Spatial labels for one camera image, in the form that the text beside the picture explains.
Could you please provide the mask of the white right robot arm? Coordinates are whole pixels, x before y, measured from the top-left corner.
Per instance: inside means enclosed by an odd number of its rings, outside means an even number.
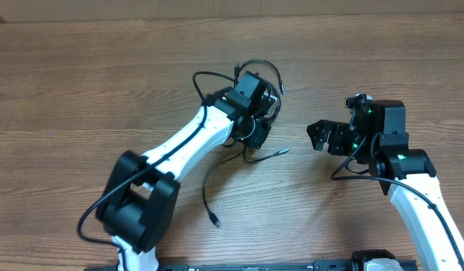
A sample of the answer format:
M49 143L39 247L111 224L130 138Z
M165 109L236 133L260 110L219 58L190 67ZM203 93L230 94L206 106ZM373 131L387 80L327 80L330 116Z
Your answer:
M319 120L307 127L314 150L346 158L331 180L378 182L404 221L423 268L464 270L464 239L428 154L409 147L404 103L359 95L347 98L345 106L349 122Z

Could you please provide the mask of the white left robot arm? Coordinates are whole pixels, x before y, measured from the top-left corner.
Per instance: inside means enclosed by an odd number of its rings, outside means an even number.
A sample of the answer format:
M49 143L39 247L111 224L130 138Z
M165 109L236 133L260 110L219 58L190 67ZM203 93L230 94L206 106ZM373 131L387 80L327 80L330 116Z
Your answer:
M156 246L174 213L182 180L216 147L233 139L259 149L281 109L284 86L252 72L236 72L232 85L201 95L192 120L161 145L116 161L102 197L91 206L109 245L117 248L118 270L156 270Z

